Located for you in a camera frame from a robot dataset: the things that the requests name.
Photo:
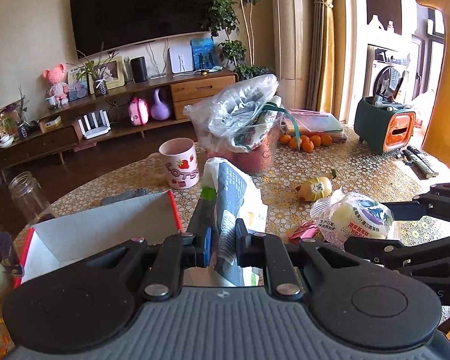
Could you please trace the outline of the black remote control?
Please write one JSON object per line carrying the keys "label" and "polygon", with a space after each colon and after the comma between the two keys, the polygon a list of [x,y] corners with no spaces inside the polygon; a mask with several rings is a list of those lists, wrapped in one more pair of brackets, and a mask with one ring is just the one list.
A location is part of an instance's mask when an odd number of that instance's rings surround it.
{"label": "black remote control", "polygon": [[401,151],[409,162],[414,164],[426,179],[437,177],[438,172],[434,171],[430,162],[424,157],[424,153],[412,145],[408,145]]}

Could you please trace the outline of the photo frame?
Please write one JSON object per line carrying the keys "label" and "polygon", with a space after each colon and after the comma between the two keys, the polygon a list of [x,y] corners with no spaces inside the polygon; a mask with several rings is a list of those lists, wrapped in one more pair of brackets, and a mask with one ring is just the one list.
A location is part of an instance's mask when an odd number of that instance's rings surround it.
{"label": "photo frame", "polygon": [[105,78],[108,90],[116,89],[125,85],[125,77],[123,73],[123,57],[117,55],[103,67],[100,68]]}

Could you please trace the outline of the black flat television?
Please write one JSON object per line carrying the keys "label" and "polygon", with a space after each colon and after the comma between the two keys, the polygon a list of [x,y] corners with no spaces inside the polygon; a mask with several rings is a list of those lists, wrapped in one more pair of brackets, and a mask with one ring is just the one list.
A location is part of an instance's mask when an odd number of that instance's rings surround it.
{"label": "black flat television", "polygon": [[79,57],[204,30],[213,0],[70,0]]}

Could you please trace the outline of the red white cardboard box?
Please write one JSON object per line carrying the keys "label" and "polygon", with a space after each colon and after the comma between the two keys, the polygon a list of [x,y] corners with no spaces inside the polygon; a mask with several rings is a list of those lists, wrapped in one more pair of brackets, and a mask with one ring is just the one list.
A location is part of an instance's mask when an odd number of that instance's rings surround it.
{"label": "red white cardboard box", "polygon": [[27,230],[15,287],[103,250],[143,238],[160,244],[183,230],[171,191],[151,193],[37,223]]}

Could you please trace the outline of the grey phone stand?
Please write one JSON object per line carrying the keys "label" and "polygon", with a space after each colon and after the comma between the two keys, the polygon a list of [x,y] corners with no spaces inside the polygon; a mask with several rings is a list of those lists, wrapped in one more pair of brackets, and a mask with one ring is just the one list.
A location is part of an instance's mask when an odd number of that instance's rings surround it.
{"label": "grey phone stand", "polygon": [[13,240],[8,232],[0,232],[0,254],[2,257],[2,265],[7,273],[15,276],[23,276],[23,265],[15,250]]}

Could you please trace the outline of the pink plush doll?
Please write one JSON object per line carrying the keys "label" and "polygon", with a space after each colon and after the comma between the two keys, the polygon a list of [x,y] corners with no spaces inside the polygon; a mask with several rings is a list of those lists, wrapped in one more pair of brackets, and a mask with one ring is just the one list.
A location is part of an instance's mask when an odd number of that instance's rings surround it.
{"label": "pink plush doll", "polygon": [[50,84],[48,97],[55,98],[59,106],[64,106],[69,102],[69,86],[65,82],[65,76],[66,66],[63,63],[59,63],[54,68],[43,71],[43,78]]}

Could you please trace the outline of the pink round toy bag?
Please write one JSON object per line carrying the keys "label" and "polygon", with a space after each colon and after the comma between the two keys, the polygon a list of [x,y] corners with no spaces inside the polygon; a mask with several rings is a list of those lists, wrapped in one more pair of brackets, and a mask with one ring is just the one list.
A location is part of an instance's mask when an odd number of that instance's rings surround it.
{"label": "pink round toy bag", "polygon": [[144,99],[133,97],[128,105],[130,122],[134,126],[146,125],[149,121],[149,111]]}

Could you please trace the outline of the pink strawberry mug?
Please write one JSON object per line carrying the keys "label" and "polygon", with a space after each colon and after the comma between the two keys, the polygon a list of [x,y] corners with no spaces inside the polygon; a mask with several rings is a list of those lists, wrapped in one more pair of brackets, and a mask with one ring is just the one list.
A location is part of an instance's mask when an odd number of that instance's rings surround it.
{"label": "pink strawberry mug", "polygon": [[195,142],[190,138],[179,137],[166,141],[159,146],[158,152],[148,158],[160,161],[163,172],[153,174],[172,189],[189,189],[200,180]]}

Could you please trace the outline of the round snack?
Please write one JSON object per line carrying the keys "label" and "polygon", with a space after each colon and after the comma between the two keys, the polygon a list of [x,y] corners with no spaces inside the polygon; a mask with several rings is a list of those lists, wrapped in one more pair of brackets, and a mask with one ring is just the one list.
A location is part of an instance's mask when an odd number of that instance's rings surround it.
{"label": "round snack", "polygon": [[323,238],[341,249],[351,236],[396,239],[399,235],[392,211],[357,192],[337,189],[329,197],[317,200],[310,216]]}

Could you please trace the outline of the white board frame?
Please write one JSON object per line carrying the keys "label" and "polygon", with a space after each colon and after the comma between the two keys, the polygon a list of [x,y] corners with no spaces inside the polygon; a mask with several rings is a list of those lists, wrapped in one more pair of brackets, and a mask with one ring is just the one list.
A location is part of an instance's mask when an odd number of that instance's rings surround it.
{"label": "white board frame", "polygon": [[189,44],[170,47],[169,57],[172,73],[178,74],[194,70],[193,52]]}

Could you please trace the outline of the white blue paper packet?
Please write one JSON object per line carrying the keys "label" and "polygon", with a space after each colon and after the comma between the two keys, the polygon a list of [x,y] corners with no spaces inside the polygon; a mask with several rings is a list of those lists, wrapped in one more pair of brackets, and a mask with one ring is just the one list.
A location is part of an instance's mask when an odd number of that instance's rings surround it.
{"label": "white blue paper packet", "polygon": [[257,269],[241,268],[236,261],[235,225],[242,219],[248,232],[266,231],[268,206],[261,190],[250,175],[219,157],[205,162],[201,186],[204,192],[212,189],[216,194],[213,217],[218,240],[213,267],[221,277],[219,281],[225,286],[257,285]]}

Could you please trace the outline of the tall green potted plant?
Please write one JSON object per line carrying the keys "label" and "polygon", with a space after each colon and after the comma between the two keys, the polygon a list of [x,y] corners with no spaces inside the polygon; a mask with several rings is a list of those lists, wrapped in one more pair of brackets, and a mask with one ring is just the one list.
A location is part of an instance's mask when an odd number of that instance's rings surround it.
{"label": "tall green potted plant", "polygon": [[204,28],[218,43],[219,58],[238,75],[248,80],[266,75],[270,69],[255,63],[254,7],[262,0],[213,0]]}

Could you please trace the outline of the white wifi router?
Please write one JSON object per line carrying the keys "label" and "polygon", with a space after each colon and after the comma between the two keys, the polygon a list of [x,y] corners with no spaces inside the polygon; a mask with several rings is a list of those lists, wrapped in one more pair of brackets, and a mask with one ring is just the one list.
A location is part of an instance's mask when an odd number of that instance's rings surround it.
{"label": "white wifi router", "polygon": [[107,134],[110,130],[110,122],[107,112],[98,110],[81,116],[78,119],[79,129],[87,140]]}

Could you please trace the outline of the orange tangerine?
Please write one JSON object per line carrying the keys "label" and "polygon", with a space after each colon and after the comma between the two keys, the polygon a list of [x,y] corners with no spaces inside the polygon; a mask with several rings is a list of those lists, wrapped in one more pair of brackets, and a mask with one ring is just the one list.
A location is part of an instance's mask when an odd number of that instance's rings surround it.
{"label": "orange tangerine", "polygon": [[279,139],[279,143],[283,144],[283,145],[287,145],[289,144],[289,141],[291,141],[291,136],[288,134],[284,134],[280,137]]}
{"label": "orange tangerine", "polygon": [[314,150],[314,143],[312,141],[303,141],[301,148],[306,153],[311,153]]}
{"label": "orange tangerine", "polygon": [[288,146],[292,150],[300,150],[300,148],[302,147],[302,139],[300,137],[293,137],[290,139]]}
{"label": "orange tangerine", "polygon": [[320,147],[322,145],[322,139],[319,135],[311,136],[310,141],[314,144],[314,147]]}
{"label": "orange tangerine", "polygon": [[320,139],[322,146],[330,146],[332,144],[332,138],[328,134],[322,134]]}

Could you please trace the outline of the blue picture book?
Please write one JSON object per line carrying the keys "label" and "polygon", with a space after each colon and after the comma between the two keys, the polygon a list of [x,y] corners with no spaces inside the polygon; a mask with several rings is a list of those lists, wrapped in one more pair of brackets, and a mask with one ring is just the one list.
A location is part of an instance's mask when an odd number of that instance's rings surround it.
{"label": "blue picture book", "polygon": [[195,70],[212,69],[216,63],[215,44],[211,37],[192,39],[190,41]]}

